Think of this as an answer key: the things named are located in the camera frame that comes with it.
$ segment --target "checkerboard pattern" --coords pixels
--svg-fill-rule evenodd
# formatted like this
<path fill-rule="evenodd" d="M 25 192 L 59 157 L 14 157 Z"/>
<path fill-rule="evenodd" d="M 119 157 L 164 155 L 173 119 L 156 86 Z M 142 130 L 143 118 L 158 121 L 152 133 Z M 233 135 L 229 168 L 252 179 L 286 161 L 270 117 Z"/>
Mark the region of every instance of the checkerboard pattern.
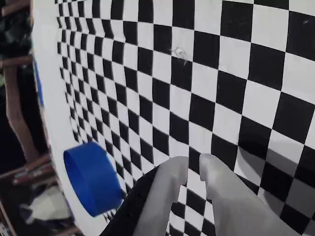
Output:
<path fill-rule="evenodd" d="M 315 234 L 315 1 L 56 0 L 74 138 L 107 150 L 127 194 L 189 157 L 167 233 L 215 235 L 200 153 Z M 106 214 L 110 220 L 112 214 Z"/>

